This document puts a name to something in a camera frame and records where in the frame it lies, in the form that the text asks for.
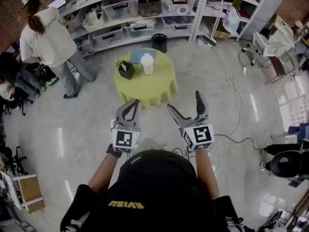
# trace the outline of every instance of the black trash can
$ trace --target black trash can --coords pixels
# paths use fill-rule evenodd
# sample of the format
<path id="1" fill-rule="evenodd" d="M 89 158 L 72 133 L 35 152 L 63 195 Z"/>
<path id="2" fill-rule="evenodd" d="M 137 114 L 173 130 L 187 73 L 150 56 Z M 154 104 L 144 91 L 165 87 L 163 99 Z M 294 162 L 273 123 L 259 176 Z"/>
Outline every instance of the black trash can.
<path id="1" fill-rule="evenodd" d="M 164 34 L 157 33 L 151 38 L 151 40 L 153 49 L 166 53 L 168 46 L 168 38 Z"/>

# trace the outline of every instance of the wall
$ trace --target wall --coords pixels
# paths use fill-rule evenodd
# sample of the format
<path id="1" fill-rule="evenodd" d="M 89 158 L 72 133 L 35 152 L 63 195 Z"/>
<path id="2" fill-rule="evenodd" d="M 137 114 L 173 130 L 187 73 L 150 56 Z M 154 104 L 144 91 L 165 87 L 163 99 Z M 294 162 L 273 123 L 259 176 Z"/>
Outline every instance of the wall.
<path id="1" fill-rule="evenodd" d="M 277 13 L 294 26 L 296 20 L 306 20 L 309 14 L 309 0 L 284 0 Z"/>
<path id="2" fill-rule="evenodd" d="M 42 0 L 44 5 L 51 2 L 52 0 Z M 23 7 L 21 0 L 0 0 L 0 53 L 19 40 L 27 24 L 27 19 L 23 16 Z"/>

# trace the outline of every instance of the yellow tablecloth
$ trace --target yellow tablecloth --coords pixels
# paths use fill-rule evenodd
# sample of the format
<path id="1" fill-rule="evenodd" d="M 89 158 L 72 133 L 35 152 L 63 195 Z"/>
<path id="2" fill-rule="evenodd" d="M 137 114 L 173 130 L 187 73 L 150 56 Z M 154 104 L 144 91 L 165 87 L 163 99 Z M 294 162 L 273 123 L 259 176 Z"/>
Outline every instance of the yellow tablecloth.
<path id="1" fill-rule="evenodd" d="M 134 65 L 135 73 L 131 80 L 122 77 L 115 70 L 115 84 L 119 96 L 124 102 L 139 99 L 142 107 L 160 105 L 161 101 L 171 101 L 171 96 L 178 92 L 173 63 L 164 53 L 156 51 L 154 72 L 145 75 L 138 64 Z M 130 62 L 131 53 L 126 54 L 122 60 Z"/>

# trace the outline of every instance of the black shoe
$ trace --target black shoe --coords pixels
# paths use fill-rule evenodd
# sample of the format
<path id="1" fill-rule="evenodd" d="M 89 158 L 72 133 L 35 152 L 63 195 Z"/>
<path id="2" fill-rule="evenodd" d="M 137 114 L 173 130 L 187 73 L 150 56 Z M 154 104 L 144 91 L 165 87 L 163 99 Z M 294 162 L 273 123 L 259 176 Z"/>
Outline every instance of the black shoe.
<path id="1" fill-rule="evenodd" d="M 78 96 L 78 92 L 76 92 L 75 94 L 73 94 L 73 95 L 67 95 L 67 94 L 65 94 L 64 96 L 63 96 L 63 98 L 64 99 L 71 99 L 71 98 L 76 98 Z"/>

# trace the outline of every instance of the white floor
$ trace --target white floor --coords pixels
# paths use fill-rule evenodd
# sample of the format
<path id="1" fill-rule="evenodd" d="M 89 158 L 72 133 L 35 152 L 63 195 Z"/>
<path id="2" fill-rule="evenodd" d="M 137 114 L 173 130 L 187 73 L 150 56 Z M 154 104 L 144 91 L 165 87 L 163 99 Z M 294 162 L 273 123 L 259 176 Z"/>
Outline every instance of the white floor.
<path id="1" fill-rule="evenodd" d="M 150 47 L 150 42 L 127 45 L 97 53 L 88 61 L 92 66 L 111 62 L 137 47 Z M 186 39 L 169 41 L 167 55 L 176 71 L 220 81 L 234 74 L 236 88 L 242 99 L 241 122 L 234 133 L 235 140 L 252 137 L 256 147 L 264 147 L 271 134 L 287 130 L 288 126 L 308 120 L 308 102 L 289 76 L 275 85 L 265 85 L 265 77 L 256 66 L 248 65 L 248 75 L 242 75 L 238 60 L 240 46 L 233 40 L 219 42 L 208 50 L 188 43 Z M 245 54 L 242 61 L 250 63 Z M 4 116 L 7 145 L 15 149 L 20 145 L 28 157 L 25 163 L 29 173 L 37 173 L 44 196 L 44 212 L 29 215 L 18 211 L 39 232 L 59 231 L 79 184 L 87 183 L 99 166 L 107 146 L 111 143 L 110 127 L 116 109 L 122 104 L 114 86 L 112 65 L 95 68 L 98 77 L 94 83 L 84 83 L 80 95 L 64 100 L 60 83 L 47 90 L 25 117 L 16 110 Z M 211 113 L 210 123 L 215 134 L 229 135 L 239 122 L 240 98 L 227 84 L 200 80 L 177 73 L 179 93 L 172 104 L 185 116 L 196 115 L 195 90 L 206 97 Z M 308 73 L 302 73 L 300 88 L 309 97 Z M 151 137 L 159 144 L 185 148 L 178 127 L 169 115 L 166 102 L 141 112 L 140 140 Z M 235 144 L 223 140 L 213 150 L 219 155 L 221 165 L 216 173 L 222 195 L 232 198 L 235 209 L 244 223 L 253 229 L 261 226 L 276 208 L 290 208 L 308 189 L 308 182 L 298 188 L 288 186 L 288 181 L 269 177 L 262 172 L 259 151 L 250 141 Z M 114 182 L 120 166 L 126 161 L 122 156 L 113 176 Z M 219 161 L 212 154 L 214 169 Z"/>

